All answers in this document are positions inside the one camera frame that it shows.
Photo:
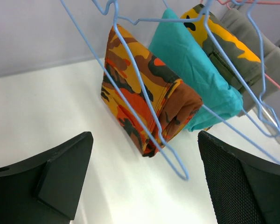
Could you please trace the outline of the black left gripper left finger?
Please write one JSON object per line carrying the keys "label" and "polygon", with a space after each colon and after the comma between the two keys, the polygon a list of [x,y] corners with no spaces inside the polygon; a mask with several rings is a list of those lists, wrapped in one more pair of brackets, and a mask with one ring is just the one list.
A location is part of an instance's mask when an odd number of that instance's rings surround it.
{"label": "black left gripper left finger", "polygon": [[91,132],[0,168],[0,224],[74,220],[93,146]]}

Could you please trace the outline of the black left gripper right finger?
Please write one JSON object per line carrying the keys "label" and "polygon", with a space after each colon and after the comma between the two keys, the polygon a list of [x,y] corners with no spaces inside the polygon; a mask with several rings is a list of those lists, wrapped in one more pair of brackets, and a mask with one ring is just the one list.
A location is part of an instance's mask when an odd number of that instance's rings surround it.
{"label": "black left gripper right finger", "polygon": [[280,224],[280,165],[206,131],[198,147],[219,224]]}

